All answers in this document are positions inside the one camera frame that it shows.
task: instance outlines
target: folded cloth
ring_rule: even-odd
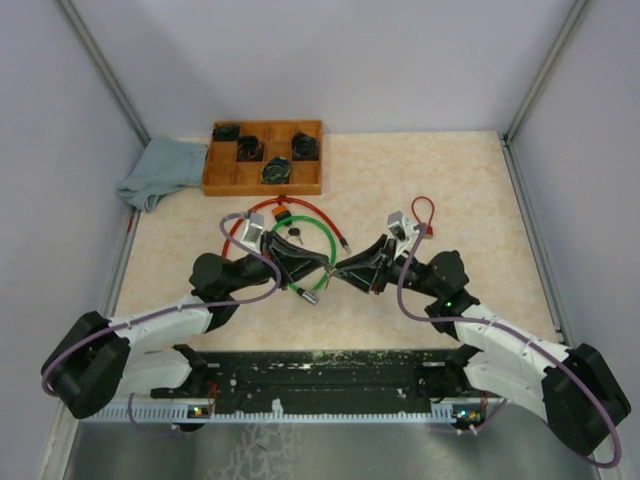
[[[207,146],[154,138],[149,142],[131,175],[117,185],[124,200],[152,212],[162,197],[202,182]]]

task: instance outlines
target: gray wall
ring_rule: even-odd
[[[56,401],[39,370],[95,309],[141,145],[54,2],[0,2],[0,478],[33,478]]]
[[[75,0],[152,135],[505,131],[572,0]]]
[[[593,2],[516,142],[568,312],[635,412],[620,428],[640,472],[640,2]]]

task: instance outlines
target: wooden box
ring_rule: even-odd
[[[214,129],[239,125],[239,136],[258,138],[263,148],[259,161],[238,161],[238,142],[211,137],[202,178],[207,196],[319,195],[322,193],[322,121],[216,122]],[[291,140],[302,132],[318,140],[318,158],[294,158]],[[274,157],[292,160],[288,183],[264,184],[262,168]]]

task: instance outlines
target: red cable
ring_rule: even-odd
[[[422,223],[422,220],[420,220],[420,217],[418,217],[418,214],[416,213],[415,205],[416,205],[416,202],[420,199],[426,200],[431,204],[431,216],[429,217],[429,221],[427,222],[427,235],[433,235],[433,228],[431,227],[431,222],[433,221],[433,216],[436,214],[436,204],[433,203],[433,200],[431,200],[429,197],[425,197],[424,195],[420,195],[419,197],[416,197],[413,199],[413,202],[411,202],[411,213],[413,213],[413,216],[416,217],[416,220],[418,221],[418,223]]]
[[[293,197],[287,197],[286,195],[281,195],[277,198],[271,198],[269,200],[265,200],[264,202],[257,203],[256,205],[251,207],[249,211],[255,212],[257,210],[260,210],[261,208],[266,207],[267,205],[273,205],[274,203],[281,203],[281,202],[297,203],[298,205],[302,205],[303,207],[307,207],[308,209],[313,210],[326,222],[327,225],[329,225],[329,227],[331,227],[331,230],[334,231],[334,233],[338,237],[338,240],[340,241],[342,246],[345,247],[345,249],[348,248],[347,241],[342,235],[342,233],[340,232],[340,230],[338,229],[338,227],[336,227],[336,224],[333,223],[331,219],[322,210],[320,210],[318,207],[316,207],[312,203],[309,203],[305,200],[300,200],[299,198],[293,198]],[[233,227],[231,227],[231,230],[229,231],[231,236],[233,236],[238,231],[238,228],[240,228],[240,225],[242,225],[242,222],[244,222],[244,218],[239,218],[238,220],[236,220],[236,223],[233,224]],[[225,240],[224,245],[222,247],[222,254],[221,254],[223,258],[226,258],[227,254],[229,253],[230,245],[231,245],[231,242],[229,242],[229,240]]]

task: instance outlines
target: tabletop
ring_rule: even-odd
[[[372,245],[386,229],[387,216],[427,195],[436,204],[433,238],[417,258],[427,263],[443,250],[458,250],[470,278],[469,292],[496,314],[532,334],[555,341],[531,246],[495,132],[326,134],[323,193],[305,200],[324,210],[354,253]],[[117,315],[172,303],[191,290],[194,260],[219,253],[224,237],[218,223],[231,212],[246,211],[265,197],[205,197],[196,188],[164,198],[142,213],[125,273]],[[428,218],[429,205],[416,205]],[[293,215],[315,216],[290,205]],[[263,211],[265,226],[275,224]],[[315,227],[300,223],[304,247],[329,253]],[[232,247],[231,258],[243,255]],[[347,254],[338,249],[338,260]],[[321,272],[299,282],[312,286]],[[234,293],[249,298],[270,285]],[[395,287],[379,296],[332,279],[311,305],[291,291],[241,306],[229,323],[186,340],[196,350],[316,350],[449,348],[458,342],[432,326],[406,318]],[[406,292],[411,311],[424,315],[433,299]]]

